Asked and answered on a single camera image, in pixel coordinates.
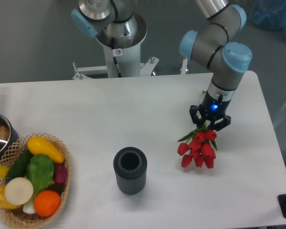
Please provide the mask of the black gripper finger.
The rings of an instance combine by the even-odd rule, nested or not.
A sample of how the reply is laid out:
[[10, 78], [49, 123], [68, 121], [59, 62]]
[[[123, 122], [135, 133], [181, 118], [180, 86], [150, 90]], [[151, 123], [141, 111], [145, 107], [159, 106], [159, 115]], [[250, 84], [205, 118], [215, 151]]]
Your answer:
[[199, 114], [199, 107], [196, 105], [191, 105], [189, 109], [189, 113], [192, 119], [192, 122], [197, 126], [202, 126], [203, 122], [202, 119], [198, 117]]
[[208, 129], [220, 131], [223, 128], [227, 127], [231, 123], [231, 117], [224, 114], [220, 116], [214, 116], [210, 120], [210, 124], [208, 125]]

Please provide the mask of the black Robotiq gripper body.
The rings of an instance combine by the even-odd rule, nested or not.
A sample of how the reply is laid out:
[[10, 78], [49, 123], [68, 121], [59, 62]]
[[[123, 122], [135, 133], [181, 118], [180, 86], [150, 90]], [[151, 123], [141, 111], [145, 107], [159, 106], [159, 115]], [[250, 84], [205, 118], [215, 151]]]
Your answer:
[[230, 102], [224, 101], [222, 94], [219, 95], [218, 99], [215, 99], [206, 92], [202, 103], [199, 105], [202, 122], [210, 121], [214, 116], [225, 115]]

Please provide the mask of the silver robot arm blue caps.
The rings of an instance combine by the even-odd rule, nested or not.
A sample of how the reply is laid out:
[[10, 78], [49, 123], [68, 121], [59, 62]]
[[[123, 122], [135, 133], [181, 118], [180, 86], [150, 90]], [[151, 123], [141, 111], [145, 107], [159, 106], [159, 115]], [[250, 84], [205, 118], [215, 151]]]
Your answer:
[[[202, 103], [190, 107], [194, 124], [219, 131], [230, 125], [226, 110], [252, 58], [244, 44], [231, 42], [246, 22], [245, 11], [226, 0], [199, 0], [208, 21], [203, 32], [188, 31], [179, 45], [180, 54], [213, 73]], [[147, 34], [144, 19], [129, 0], [81, 0], [71, 19], [83, 34], [103, 46], [110, 78], [139, 76], [141, 43]]]

